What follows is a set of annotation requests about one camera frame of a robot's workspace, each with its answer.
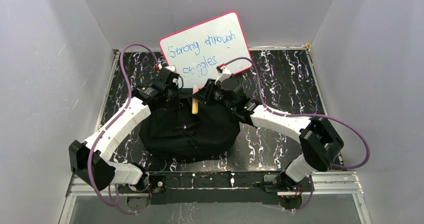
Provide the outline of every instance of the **blue marker writing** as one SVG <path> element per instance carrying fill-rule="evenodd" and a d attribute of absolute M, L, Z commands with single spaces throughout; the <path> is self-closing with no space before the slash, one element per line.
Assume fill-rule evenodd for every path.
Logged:
<path fill-rule="evenodd" d="M 225 36 L 218 36 L 218 35 L 212 35 L 212 36 L 207 36 L 207 39 L 204 41 L 204 43 L 206 45 L 217 45 L 218 43 L 228 43 L 229 41 L 233 40 L 236 38 L 235 34 L 233 34 L 231 32 L 231 30 L 229 31 L 230 35 L 225 35 Z"/>
<path fill-rule="evenodd" d="M 195 55 L 200 54 L 200 46 L 198 42 L 193 42 L 192 44 L 184 45 L 180 48 L 174 48 L 173 46 L 168 47 L 170 56 L 175 58 L 177 55 L 182 55 L 184 52 L 194 52 Z"/>

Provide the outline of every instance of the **black marble surface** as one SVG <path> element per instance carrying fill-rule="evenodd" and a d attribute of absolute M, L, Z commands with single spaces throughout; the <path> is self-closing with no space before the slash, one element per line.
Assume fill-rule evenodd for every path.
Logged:
<path fill-rule="evenodd" d="M 156 56 L 164 64 L 161 53 Z M 323 114 L 323 106 L 315 85 L 305 50 L 251 51 L 252 59 L 258 64 L 263 95 L 273 108 L 291 113 Z M 145 53 L 125 53 L 124 64 L 132 87 L 157 74 L 153 58 Z M 239 74 L 248 97 L 259 99 L 253 69 Z M 102 124 L 118 111 L 127 98 L 127 88 L 119 65 L 115 69 L 108 93 Z M 195 163 L 166 162 L 148 153 L 139 138 L 139 128 L 122 142 L 111 161 L 137 162 L 147 170 L 155 171 L 255 171 L 279 170 L 301 154 L 300 145 L 284 135 L 245 124 L 234 146 L 215 160 Z"/>

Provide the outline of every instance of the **purple cable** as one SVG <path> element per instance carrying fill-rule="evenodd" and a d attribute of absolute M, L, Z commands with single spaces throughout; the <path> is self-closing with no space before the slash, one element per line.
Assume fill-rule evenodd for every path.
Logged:
<path fill-rule="evenodd" d="M 312 200 L 312 192 L 313 192 L 313 190 L 314 190 L 314 182 L 312 182 L 312 179 L 309 177 L 309 176 L 307 176 L 306 177 L 308 180 L 309 180 L 309 182 L 311 183 L 310 185 L 310 189 L 311 189 L 311 191 L 310 191 L 310 195 L 309 195 L 309 198 L 307 199 L 307 201 L 306 201 L 306 203 L 303 205 L 303 206 L 301 206 L 301 207 L 299 207 L 298 209 L 295 209 L 296 211 L 299 211 L 299 210 L 302 210 L 302 209 L 304 209 L 309 203 L 310 203 L 310 200 Z M 270 206 L 270 205 L 262 205 L 262 206 L 265 206 L 265 207 L 267 207 L 267 208 L 272 208 L 272 209 L 277 209 L 277 210 L 281 210 L 280 208 L 277 208 L 277 207 L 274 207 L 274 206 Z"/>
<path fill-rule="evenodd" d="M 309 194 L 309 198 L 307 199 L 307 201 L 306 201 L 306 203 L 305 203 L 305 205 L 303 205 L 303 206 L 301 206 L 301 207 L 299 207 L 298 209 L 296 209 L 297 211 L 299 211 L 299 210 L 302 210 L 303 208 L 305 208 L 308 204 L 309 204 L 309 202 L 310 202 L 310 200 L 312 200 L 312 192 L 313 192 L 313 189 L 314 189 L 314 182 L 312 181 L 312 178 L 310 178 L 309 176 L 307 176 L 306 177 L 308 180 L 309 180 L 309 182 L 311 183 L 310 185 L 310 189 L 311 189 L 311 191 L 310 191 L 310 194 Z"/>
<path fill-rule="evenodd" d="M 126 72 L 125 72 L 125 68 L 124 68 L 124 61 L 123 61 L 123 57 L 124 57 L 124 53 L 125 53 L 125 51 L 129 48 L 129 47 L 131 47 L 131 46 L 141 46 L 141 47 L 143 47 L 143 48 L 145 48 L 145 49 L 147 49 L 152 55 L 153 55 L 153 58 L 154 58 L 154 60 L 155 60 L 155 62 L 156 62 L 156 65 L 158 66 L 159 65 L 159 61 L 157 60 L 157 58 L 156 58 L 156 56 L 155 56 L 155 54 L 153 53 L 153 51 L 151 50 L 151 49 L 149 49 L 147 46 L 145 46 L 145 45 L 142 45 L 142 44 L 130 44 L 130 45 L 128 45 L 128 46 L 126 46 L 123 50 L 122 50 L 122 52 L 121 52 L 121 55 L 120 55 L 120 68 L 121 68 L 121 70 L 122 70 L 122 74 L 123 74 L 123 78 L 125 79 L 125 82 L 126 82 L 126 85 L 127 85 L 127 87 L 128 87 L 128 99 L 127 99 L 127 102 L 126 102 L 126 104 L 125 104 L 125 107 L 124 107 L 124 109 L 104 128 L 104 130 L 107 130 L 107 129 L 109 129 L 109 127 L 110 126 L 112 126 L 112 124 L 113 123 L 115 123 L 116 122 L 116 120 L 119 118 L 119 117 L 121 117 L 122 116 L 122 114 L 125 112 L 125 110 L 128 108 L 128 106 L 130 105 L 130 102 L 131 102 L 131 83 L 130 83 L 130 80 L 128 79 L 128 75 L 126 74 Z M 88 154 L 88 161 L 87 161 L 87 168 L 88 168 L 88 176 L 89 176 L 89 179 L 90 179 L 90 184 L 91 184 L 91 186 L 93 187 L 93 189 L 94 189 L 94 191 L 95 191 L 95 193 L 97 194 L 97 196 L 106 204 L 106 205 L 109 205 L 109 206 L 114 206 L 114 207 L 116 207 L 118 210 L 120 210 L 120 211 L 122 211 L 122 212 L 124 212 L 123 210 L 121 210 L 119 207 L 118 207 L 118 204 L 119 204 L 119 192 L 118 192 L 118 186 L 117 186 L 117 184 L 115 184 L 115 191 L 116 191 L 116 200 L 115 201 L 113 201 L 112 200 L 112 202 L 109 202 L 104 196 L 102 196 L 102 194 L 100 193 L 100 191 L 98 190 L 98 188 L 97 188 L 97 186 L 96 186 L 96 184 L 95 184 L 95 181 L 94 181 L 94 177 L 93 177 L 93 169 L 92 169 L 92 157 L 93 157 L 93 153 L 94 153 L 94 150 L 95 150 L 95 148 L 96 148 L 96 146 L 97 146 L 97 143 L 100 141 L 100 139 L 103 137 L 103 135 L 104 135 L 104 131 L 101 131 L 100 132 L 100 134 L 99 134 L 99 136 L 95 139 L 95 141 L 94 141 L 94 143 L 93 143 L 93 146 L 91 147 L 91 149 L 90 149 L 90 153 Z M 112 194 L 111 194 L 111 191 L 110 191 L 110 188 L 111 186 L 109 185 L 109 197 L 110 198 L 112 198 L 111 196 L 112 196 Z"/>
<path fill-rule="evenodd" d="M 359 133 L 359 131 L 357 131 L 354 127 L 350 126 L 349 124 L 344 123 L 343 121 L 341 121 L 341 120 L 339 120 L 337 118 L 334 118 L 334 117 L 331 117 L 331 116 L 327 116 L 327 115 L 320 115 L 320 114 L 290 114 L 290 115 L 288 115 L 288 114 L 285 114 L 285 113 L 272 111 L 269 108 L 269 106 L 265 103 L 265 99 L 262 96 L 262 85 L 260 84 L 261 81 L 260 81 L 260 78 L 259 78 L 259 71 L 258 71 L 258 68 L 256 67 L 255 63 L 251 59 L 249 59 L 249 58 L 238 57 L 238 58 L 235 58 L 233 60 L 228 61 L 225 65 L 231 64 L 232 62 L 237 61 L 237 60 L 248 60 L 248 61 L 250 61 L 252 63 L 252 66 L 254 67 L 254 70 L 256 71 L 257 91 L 258 91 L 258 94 L 259 94 L 259 98 L 262 101 L 263 107 L 268 112 L 270 112 L 270 113 L 272 113 L 274 115 L 277 115 L 277 116 L 285 116 L 285 117 L 318 117 L 318 118 L 326 118 L 326 119 L 329 119 L 329 120 L 333 120 L 333 121 L 338 122 L 338 123 L 346 126 L 347 128 L 349 128 L 351 131 L 353 131 L 361 139 L 361 141 L 363 142 L 363 144 L 365 146 L 365 150 L 366 150 L 365 159 L 361 163 L 359 163 L 357 165 L 351 165 L 351 166 L 331 164 L 332 167 L 337 167 L 337 168 L 340 168 L 340 169 L 355 169 L 355 168 L 358 168 L 358 167 L 361 167 L 361 166 L 365 165 L 368 162 L 368 160 L 370 159 L 369 158 L 370 157 L 370 152 L 369 152 L 369 150 L 370 150 L 369 148 L 370 147 L 368 145 L 368 142 L 365 140 L 365 137 L 363 135 L 361 135 Z"/>

